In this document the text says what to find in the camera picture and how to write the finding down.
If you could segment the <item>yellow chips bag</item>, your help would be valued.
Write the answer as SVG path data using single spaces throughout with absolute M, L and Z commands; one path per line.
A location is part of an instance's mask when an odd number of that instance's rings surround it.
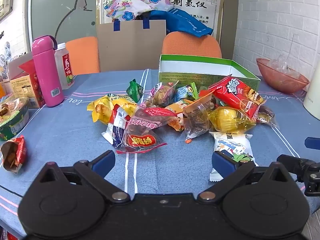
M 87 111 L 91 111 L 92 121 L 100 121 L 108 124 L 115 105 L 119 105 L 129 116 L 135 112 L 136 103 L 127 95 L 108 93 L 87 105 Z

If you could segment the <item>left orange chair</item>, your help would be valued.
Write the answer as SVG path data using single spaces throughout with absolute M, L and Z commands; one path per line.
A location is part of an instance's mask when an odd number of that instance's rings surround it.
M 68 41 L 71 69 L 74 75 L 99 73 L 98 40 L 96 37 L 83 37 Z

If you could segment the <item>clear orange-top nut packet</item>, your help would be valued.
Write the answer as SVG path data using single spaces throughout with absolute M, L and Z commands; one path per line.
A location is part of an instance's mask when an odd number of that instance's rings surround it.
M 183 108 L 186 117 L 184 129 L 185 142 L 189 144 L 194 138 L 208 132 L 211 127 L 209 114 L 212 112 L 212 93 L 209 93 Z

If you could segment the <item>orange apple chips packet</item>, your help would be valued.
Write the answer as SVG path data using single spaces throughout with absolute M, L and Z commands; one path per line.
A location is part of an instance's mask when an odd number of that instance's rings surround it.
M 181 99 L 171 105 L 165 107 L 165 109 L 174 112 L 177 115 L 177 120 L 169 121 L 168 125 L 175 131 L 181 132 L 184 130 L 184 114 L 183 108 L 192 104 L 193 102 L 188 99 Z

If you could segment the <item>green instant noodle bowl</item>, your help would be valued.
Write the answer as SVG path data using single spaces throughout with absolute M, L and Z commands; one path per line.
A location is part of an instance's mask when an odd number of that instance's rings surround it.
M 18 135 L 29 121 L 29 99 L 15 98 L 1 103 L 1 141 L 7 141 Z

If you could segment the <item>red spicy snack bag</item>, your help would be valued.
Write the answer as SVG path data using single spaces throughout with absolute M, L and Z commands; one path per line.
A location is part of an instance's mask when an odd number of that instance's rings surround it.
M 227 106 L 242 110 L 252 121 L 256 121 L 259 108 L 265 103 L 257 91 L 231 75 L 210 85 L 208 90 Z

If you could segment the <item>red dates clear packet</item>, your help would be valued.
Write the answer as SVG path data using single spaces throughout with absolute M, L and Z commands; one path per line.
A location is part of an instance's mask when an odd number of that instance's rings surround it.
M 141 154 L 167 143 L 154 130 L 177 120 L 177 114 L 161 107 L 136 108 L 135 113 L 127 123 L 118 154 Z

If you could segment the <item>blue fabric bag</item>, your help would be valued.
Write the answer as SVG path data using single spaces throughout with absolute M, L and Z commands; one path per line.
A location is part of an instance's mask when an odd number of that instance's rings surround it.
M 139 20 L 165 20 L 167 34 L 172 32 L 183 32 L 195 37 L 212 35 L 213 29 L 180 9 L 170 11 L 153 10 L 145 12 L 138 17 Z

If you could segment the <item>white thermos jug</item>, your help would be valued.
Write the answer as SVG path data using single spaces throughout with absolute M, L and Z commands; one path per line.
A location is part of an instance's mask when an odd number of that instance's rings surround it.
M 320 66 L 318 65 L 310 82 L 310 87 L 303 102 L 304 108 L 320 120 Z

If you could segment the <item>blue green small packet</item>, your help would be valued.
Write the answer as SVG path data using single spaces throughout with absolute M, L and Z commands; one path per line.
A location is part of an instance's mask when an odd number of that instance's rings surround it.
M 179 87 L 175 90 L 175 102 L 178 102 L 182 99 L 187 99 L 195 101 L 199 98 L 197 87 L 194 82 L 189 83 L 188 85 Z

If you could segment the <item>white im snack packet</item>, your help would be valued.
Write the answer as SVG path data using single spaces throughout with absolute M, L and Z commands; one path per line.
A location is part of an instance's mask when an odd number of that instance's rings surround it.
M 245 163 L 255 162 L 253 157 L 250 139 L 251 134 L 234 134 L 234 133 L 223 133 L 223 132 L 209 132 L 214 138 L 214 148 L 213 152 L 219 151 L 223 152 L 225 155 L 229 155 L 234 161 L 238 163 L 238 168 Z M 213 168 L 210 175 L 209 181 L 218 182 L 223 178 L 218 172 Z

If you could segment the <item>pink peanut snack packet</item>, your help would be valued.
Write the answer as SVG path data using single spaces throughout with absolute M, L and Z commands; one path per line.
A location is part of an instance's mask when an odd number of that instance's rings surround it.
M 174 102 L 175 89 L 178 81 L 160 82 L 149 93 L 146 100 L 142 103 L 144 107 L 167 107 Z

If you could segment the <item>red white blue snack packet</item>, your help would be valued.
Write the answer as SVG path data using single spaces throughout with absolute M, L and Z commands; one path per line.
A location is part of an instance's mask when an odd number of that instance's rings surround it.
M 120 107 L 118 104 L 115 104 L 107 125 L 107 129 L 101 134 L 103 138 L 107 140 L 114 148 L 117 148 L 121 145 L 124 131 L 130 118 L 131 117 L 122 107 Z

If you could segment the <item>floral cloth bundle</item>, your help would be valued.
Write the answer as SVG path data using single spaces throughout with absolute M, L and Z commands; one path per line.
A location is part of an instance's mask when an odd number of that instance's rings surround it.
M 104 6 L 106 16 L 112 21 L 132 21 L 145 12 L 173 8 L 170 0 L 112 0 Z

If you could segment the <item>yellow soft bread packet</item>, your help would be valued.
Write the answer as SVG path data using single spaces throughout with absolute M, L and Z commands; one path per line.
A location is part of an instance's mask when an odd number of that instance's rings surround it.
M 217 107 L 208 115 L 208 118 L 218 132 L 245 133 L 256 125 L 256 122 L 246 113 L 232 107 Z

